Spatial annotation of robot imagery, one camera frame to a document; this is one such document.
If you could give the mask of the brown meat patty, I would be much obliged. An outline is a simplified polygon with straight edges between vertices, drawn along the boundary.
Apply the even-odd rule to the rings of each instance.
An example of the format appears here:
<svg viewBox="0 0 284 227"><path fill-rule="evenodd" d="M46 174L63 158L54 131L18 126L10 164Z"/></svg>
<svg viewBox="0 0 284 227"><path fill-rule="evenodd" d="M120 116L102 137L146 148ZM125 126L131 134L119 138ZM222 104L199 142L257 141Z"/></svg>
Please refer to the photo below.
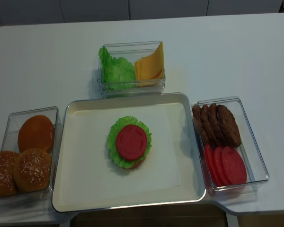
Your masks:
<svg viewBox="0 0 284 227"><path fill-rule="evenodd" d="M226 139L225 139L220 127L219 127L219 123L218 123L218 120L217 120L216 108L217 108L216 103L212 103L208 107L208 119L209 119L210 125L212 127L212 130L213 130L217 140L219 141L219 143L222 146L226 146L227 141L226 141Z"/></svg>
<svg viewBox="0 0 284 227"><path fill-rule="evenodd" d="M224 105L216 108L219 127L227 141L228 146L238 147L241 145L241 137L238 125L232 112Z"/></svg>
<svg viewBox="0 0 284 227"><path fill-rule="evenodd" d="M200 114L201 114L201 108L198 105L194 105L192 107L192 112L193 112L193 119L196 125L196 128L198 130L199 135L202 137L203 143L204 144L209 144L209 138L206 134L206 131L203 127L203 124L201 122Z"/></svg>
<svg viewBox="0 0 284 227"><path fill-rule="evenodd" d="M203 124L204 130L211 142L212 146L220 146L220 141L216 138L208 118L208 106L203 105L201 108L200 119Z"/></svg>

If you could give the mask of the lettuce leaf on burger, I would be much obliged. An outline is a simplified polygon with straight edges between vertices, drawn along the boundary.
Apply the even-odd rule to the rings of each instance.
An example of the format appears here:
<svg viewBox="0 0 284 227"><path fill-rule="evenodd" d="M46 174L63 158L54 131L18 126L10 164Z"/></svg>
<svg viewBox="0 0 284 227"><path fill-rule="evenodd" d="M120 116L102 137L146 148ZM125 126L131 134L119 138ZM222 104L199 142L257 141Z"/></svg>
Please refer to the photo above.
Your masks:
<svg viewBox="0 0 284 227"><path fill-rule="evenodd" d="M117 147L116 147L116 138L118 133L120 132L120 130L129 125L129 124L133 124L133 125L137 125L139 127L141 127L147 136L147 147L146 147L146 151L145 153L138 158L135 161L128 161L126 159L124 159L123 157L120 156L120 154L117 151ZM139 121L136 117L134 116L125 116L122 118L119 118L111 127L110 132L108 134L107 137L107 148L109 150L109 155L110 158L112 159L112 161L120 168L129 168L131 167L133 164L139 162L142 159L145 159L146 156L148 155L150 149L151 149L151 133L149 128L141 121Z"/></svg>

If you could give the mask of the yellow cheese slices stack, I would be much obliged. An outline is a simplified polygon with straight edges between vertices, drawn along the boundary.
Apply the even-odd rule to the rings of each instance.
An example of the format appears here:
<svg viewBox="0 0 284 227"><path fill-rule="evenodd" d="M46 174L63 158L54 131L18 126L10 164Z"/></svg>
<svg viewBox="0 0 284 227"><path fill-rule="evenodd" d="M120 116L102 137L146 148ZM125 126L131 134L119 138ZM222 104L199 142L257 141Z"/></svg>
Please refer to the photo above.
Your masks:
<svg viewBox="0 0 284 227"><path fill-rule="evenodd" d="M155 81L164 78L164 49L160 41L158 48L149 56L135 62L136 80L140 87L153 86Z"/></svg>

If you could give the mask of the clear lettuce cheese container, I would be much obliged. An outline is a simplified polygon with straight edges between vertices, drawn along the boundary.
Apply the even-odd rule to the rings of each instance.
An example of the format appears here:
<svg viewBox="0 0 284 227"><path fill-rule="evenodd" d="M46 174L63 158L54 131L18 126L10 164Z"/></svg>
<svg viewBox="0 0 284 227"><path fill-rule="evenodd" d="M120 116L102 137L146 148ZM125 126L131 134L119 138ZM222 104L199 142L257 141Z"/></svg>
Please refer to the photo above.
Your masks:
<svg viewBox="0 0 284 227"><path fill-rule="evenodd" d="M141 57L149 56L158 48L160 41L124 43L124 44L105 44L108 52L112 57L124 57L135 67L135 62ZM163 68L164 78L155 81L153 86L140 87L139 82L135 79L134 87L123 90L107 90L102 82L103 71L101 60L98 66L98 94L105 98L117 96L136 96L142 94L162 94L165 87L165 70Z"/></svg>

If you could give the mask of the lettuce leaves in container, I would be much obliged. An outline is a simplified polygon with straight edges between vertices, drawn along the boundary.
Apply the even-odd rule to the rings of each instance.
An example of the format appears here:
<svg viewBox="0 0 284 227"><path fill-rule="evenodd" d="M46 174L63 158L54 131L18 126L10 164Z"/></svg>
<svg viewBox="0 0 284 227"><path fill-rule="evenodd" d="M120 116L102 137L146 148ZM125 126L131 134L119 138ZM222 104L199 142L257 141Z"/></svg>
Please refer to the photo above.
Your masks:
<svg viewBox="0 0 284 227"><path fill-rule="evenodd" d="M123 90L134 87L134 66L124 57L112 57L104 46L99 49L103 71L102 82L107 90Z"/></svg>

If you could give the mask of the tomato slice on burger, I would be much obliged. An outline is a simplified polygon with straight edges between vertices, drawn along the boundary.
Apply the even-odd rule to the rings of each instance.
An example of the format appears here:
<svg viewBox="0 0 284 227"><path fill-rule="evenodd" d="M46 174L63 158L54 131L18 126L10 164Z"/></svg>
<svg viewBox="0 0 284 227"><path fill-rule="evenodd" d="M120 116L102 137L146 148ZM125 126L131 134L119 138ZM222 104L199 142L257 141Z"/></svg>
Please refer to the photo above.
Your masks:
<svg viewBox="0 0 284 227"><path fill-rule="evenodd" d="M137 125L129 124L118 133L116 147L121 157L135 161L145 153L147 142L145 131Z"/></svg>

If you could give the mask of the white metal tray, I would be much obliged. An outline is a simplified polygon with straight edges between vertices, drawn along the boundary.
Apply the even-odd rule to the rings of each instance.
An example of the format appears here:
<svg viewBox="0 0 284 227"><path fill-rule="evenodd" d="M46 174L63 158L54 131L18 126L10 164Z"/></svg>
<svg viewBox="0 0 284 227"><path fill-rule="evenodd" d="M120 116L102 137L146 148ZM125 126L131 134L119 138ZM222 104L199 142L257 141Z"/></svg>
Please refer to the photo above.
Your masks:
<svg viewBox="0 0 284 227"><path fill-rule="evenodd" d="M135 169L117 167L107 137L121 117L151 132L151 149ZM58 212L192 203L206 194L192 122L182 93L80 100L65 112L52 204Z"/></svg>

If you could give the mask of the red tomato slice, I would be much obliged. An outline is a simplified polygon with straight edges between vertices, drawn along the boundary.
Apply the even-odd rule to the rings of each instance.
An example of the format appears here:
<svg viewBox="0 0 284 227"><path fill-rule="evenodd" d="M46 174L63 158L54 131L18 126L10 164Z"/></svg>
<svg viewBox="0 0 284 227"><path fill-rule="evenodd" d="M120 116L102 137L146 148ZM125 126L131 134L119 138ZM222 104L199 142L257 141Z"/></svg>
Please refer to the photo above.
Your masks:
<svg viewBox="0 0 284 227"><path fill-rule="evenodd" d="M239 153L232 147L222 149L222 167L230 185L243 184L247 181L245 164Z"/></svg>
<svg viewBox="0 0 284 227"><path fill-rule="evenodd" d="M209 168L210 175L212 177L213 182L217 187L221 186L221 182L219 180L218 175L216 174L215 168L214 168L214 162L213 162L213 150L210 144L206 144L204 148L204 153L205 153L205 159L206 163Z"/></svg>
<svg viewBox="0 0 284 227"><path fill-rule="evenodd" d="M215 172L220 182L219 185L227 186L227 185L230 185L230 182L228 181L225 171L222 166L222 149L223 147L221 146L217 146L215 148L214 154L213 154L213 161L214 161Z"/></svg>

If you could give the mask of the back red tomato slice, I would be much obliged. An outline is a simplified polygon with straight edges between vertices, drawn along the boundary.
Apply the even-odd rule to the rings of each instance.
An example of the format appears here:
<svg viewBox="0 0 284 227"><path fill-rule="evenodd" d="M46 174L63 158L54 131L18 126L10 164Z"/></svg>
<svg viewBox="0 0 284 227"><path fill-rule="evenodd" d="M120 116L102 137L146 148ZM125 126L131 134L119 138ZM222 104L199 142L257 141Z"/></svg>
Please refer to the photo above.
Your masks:
<svg viewBox="0 0 284 227"><path fill-rule="evenodd" d="M205 159L206 163L209 168L210 175L212 177L213 182L217 187L221 186L221 182L219 180L218 175L216 174L215 168L214 168L214 162L213 162L213 150L210 144L206 144L204 148L204 153L205 153Z"/></svg>

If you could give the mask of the clear patty tomato container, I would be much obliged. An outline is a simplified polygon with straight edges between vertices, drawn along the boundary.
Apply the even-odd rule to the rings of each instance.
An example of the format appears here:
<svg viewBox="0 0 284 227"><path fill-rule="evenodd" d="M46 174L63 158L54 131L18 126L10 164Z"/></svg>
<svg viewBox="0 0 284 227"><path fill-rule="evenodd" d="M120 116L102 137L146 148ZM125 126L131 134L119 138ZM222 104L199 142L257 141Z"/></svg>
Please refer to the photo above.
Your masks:
<svg viewBox="0 0 284 227"><path fill-rule="evenodd" d="M224 105L226 106L233 114L235 121L238 125L240 137L241 137L241 145L234 148L239 155L241 156L246 172L247 172L247 181L243 184L235 184L235 185L227 185L227 186L219 186L217 187L212 180L212 177L209 172L208 165L205 159L204 148L205 145L203 143L202 137L199 135L198 130L196 128L194 119L194 129L196 132L196 138L198 141L198 146L200 150L200 154L203 156L204 160L204 170L207 173L207 183L209 185L209 194L211 196L239 196L241 194L253 193L258 190L260 185L267 183L269 180L269 173L267 171L266 165L263 161L261 152L258 148L256 139L254 137L253 131L249 124L246 112L242 105L241 100L238 97L227 97L227 98L219 98L205 101L198 101L192 104L200 106L202 108L203 105L207 105L208 107L212 104L216 103L216 105ZM209 143L214 151L217 146L212 146L211 142Z"/></svg>

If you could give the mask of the plain orange bun half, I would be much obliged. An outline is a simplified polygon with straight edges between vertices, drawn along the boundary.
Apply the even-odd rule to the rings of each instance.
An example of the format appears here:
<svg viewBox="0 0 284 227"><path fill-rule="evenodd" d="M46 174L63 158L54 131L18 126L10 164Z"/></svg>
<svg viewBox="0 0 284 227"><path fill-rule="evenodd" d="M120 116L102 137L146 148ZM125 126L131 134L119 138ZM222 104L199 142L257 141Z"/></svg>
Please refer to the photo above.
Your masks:
<svg viewBox="0 0 284 227"><path fill-rule="evenodd" d="M18 133L18 149L23 153L27 149L39 148L50 153L53 148L55 128L50 119L36 115L22 125Z"/></svg>

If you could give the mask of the front red tomato slice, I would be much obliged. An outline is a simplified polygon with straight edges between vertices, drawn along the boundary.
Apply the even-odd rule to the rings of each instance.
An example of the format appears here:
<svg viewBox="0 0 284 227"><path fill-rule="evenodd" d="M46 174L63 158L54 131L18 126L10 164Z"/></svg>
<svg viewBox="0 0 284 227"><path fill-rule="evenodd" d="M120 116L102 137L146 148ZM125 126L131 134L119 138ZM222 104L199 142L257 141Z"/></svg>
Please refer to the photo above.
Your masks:
<svg viewBox="0 0 284 227"><path fill-rule="evenodd" d="M245 164L239 153L232 147L222 149L222 167L230 185L243 184L247 181Z"/></svg>

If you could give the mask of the right sesame bun top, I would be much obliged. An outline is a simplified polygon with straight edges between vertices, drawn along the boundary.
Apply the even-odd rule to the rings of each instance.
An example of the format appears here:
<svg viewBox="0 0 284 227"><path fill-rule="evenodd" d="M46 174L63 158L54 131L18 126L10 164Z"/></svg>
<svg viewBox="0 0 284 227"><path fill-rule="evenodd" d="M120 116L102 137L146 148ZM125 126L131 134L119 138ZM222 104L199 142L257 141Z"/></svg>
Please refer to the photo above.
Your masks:
<svg viewBox="0 0 284 227"><path fill-rule="evenodd" d="M49 186L52 157L43 149L22 152L13 166L13 179L21 192L45 190Z"/></svg>

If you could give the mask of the clear bun container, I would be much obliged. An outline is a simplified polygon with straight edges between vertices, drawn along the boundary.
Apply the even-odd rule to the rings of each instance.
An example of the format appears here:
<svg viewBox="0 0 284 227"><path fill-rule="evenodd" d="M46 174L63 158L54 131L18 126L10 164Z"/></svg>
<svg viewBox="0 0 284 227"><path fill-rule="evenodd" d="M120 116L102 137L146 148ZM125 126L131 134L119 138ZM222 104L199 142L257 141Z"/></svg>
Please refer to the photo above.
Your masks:
<svg viewBox="0 0 284 227"><path fill-rule="evenodd" d="M7 121L4 138L3 138L0 151L13 151L20 155L21 153L19 152L19 149L18 149L19 130L26 120L36 115L44 115L48 117L50 121L53 123L54 128L55 128L53 148L51 152L49 153L52 157L49 186L45 190L40 190L40 191L35 191L35 192L21 192L17 188L14 182L16 189L17 189L17 193L12 196L0 197L0 199L17 198L17 197L24 199L28 197L42 195L43 193L51 193L52 184L53 184L53 172L54 172L54 167L55 167L55 162L56 162L57 138L58 138L59 130L61 128L59 111L57 107L53 106L53 107L47 107L47 108L42 108L42 109L23 111L23 112L17 112L17 113L10 114L8 117L8 121Z"/></svg>

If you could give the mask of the left sesame bun top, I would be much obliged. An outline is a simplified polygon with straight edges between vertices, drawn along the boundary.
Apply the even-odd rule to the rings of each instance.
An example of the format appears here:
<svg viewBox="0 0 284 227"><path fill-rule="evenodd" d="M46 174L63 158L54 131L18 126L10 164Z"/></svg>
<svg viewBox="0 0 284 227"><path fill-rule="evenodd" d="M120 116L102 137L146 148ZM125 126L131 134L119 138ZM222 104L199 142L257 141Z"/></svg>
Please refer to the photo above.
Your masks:
<svg viewBox="0 0 284 227"><path fill-rule="evenodd" d="M19 154L13 151L0 151L0 197L17 193L12 172L18 156Z"/></svg>

